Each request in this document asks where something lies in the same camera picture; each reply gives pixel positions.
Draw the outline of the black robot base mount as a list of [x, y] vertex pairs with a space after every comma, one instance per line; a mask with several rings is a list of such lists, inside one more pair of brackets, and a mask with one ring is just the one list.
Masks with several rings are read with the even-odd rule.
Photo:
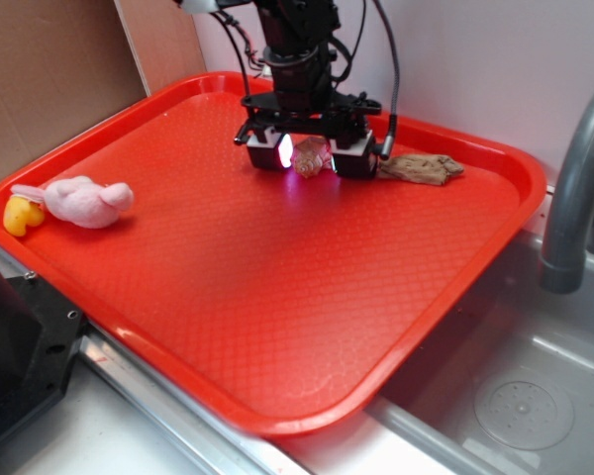
[[44, 278], [0, 272], [0, 443], [64, 397], [85, 326]]

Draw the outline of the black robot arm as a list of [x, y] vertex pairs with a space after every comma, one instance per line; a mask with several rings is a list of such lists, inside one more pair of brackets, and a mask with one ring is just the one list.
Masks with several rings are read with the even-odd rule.
[[332, 73], [338, 54], [351, 56], [334, 36], [340, 27], [332, 1], [258, 1], [255, 4], [265, 39], [257, 67], [268, 67], [272, 89], [241, 100], [247, 119], [234, 142], [247, 149], [259, 169], [290, 165], [286, 146], [294, 135], [321, 138], [332, 153], [332, 169], [343, 178], [371, 179], [378, 149], [368, 116], [381, 112], [364, 94], [337, 91]]

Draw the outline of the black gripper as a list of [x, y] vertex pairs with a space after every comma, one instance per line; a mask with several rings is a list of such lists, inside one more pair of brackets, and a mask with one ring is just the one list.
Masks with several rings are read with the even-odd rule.
[[[332, 169], [349, 179], [372, 179], [377, 159], [372, 154], [373, 134], [367, 136], [368, 115], [382, 111], [379, 102], [336, 88], [341, 80], [332, 74], [332, 62], [343, 47], [316, 45], [296, 54], [282, 55], [271, 47], [263, 51], [270, 68], [272, 90], [242, 99], [247, 119], [234, 138], [247, 144], [253, 167], [284, 171], [292, 166], [293, 140], [287, 133], [332, 138]], [[339, 140], [349, 148], [341, 148]]]

